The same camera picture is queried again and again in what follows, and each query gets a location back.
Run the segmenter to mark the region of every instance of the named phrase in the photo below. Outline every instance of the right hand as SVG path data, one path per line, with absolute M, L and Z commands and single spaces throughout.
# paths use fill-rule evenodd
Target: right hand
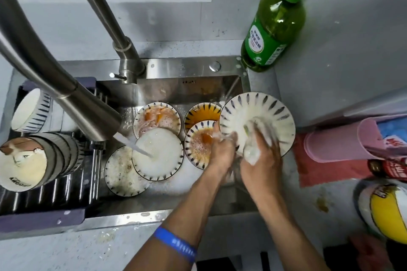
M 276 142 L 269 147 L 258 130 L 255 130 L 255 137 L 261 152 L 260 158 L 254 166 L 245 159 L 240 163 L 243 183 L 254 202 L 265 194 L 279 195 L 282 175 L 280 144 Z

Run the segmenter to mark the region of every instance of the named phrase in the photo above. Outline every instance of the pink cup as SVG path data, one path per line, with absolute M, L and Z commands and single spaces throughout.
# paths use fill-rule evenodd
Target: pink cup
M 377 119 L 383 118 L 366 118 L 350 125 L 308 133 L 304 149 L 318 163 L 382 159 L 372 155 L 364 146 L 385 149 L 376 124 Z

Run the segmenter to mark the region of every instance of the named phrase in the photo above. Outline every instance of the green bottle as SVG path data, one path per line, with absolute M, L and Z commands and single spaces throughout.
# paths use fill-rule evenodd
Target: green bottle
M 244 67 L 262 72 L 297 38 L 305 23 L 301 0 L 260 0 L 257 14 L 242 44 Z

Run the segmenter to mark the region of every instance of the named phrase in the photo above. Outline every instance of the red cloth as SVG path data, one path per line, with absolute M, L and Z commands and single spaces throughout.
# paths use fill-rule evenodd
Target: red cloth
M 372 176 L 367 160 L 349 160 L 318 163 L 312 160 L 304 149 L 305 134 L 295 136 L 293 151 L 300 175 L 300 187 L 352 178 L 363 179 Z

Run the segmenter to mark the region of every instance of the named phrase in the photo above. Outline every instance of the water stream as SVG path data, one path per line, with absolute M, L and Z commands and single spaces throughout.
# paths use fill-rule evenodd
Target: water stream
M 131 142 L 130 140 L 128 140 L 125 136 L 123 136 L 122 134 L 120 134 L 119 132 L 117 132 L 115 135 L 113 135 L 113 138 L 115 138 L 116 140 L 118 140 L 119 142 L 125 144 L 126 146 L 130 147 L 131 149 L 144 154 L 146 156 L 148 156 L 149 158 L 152 158 L 153 156 L 151 154 L 149 154 L 148 152 L 144 151 L 143 149 L 140 149 L 139 147 L 137 147 L 135 145 L 135 143 Z

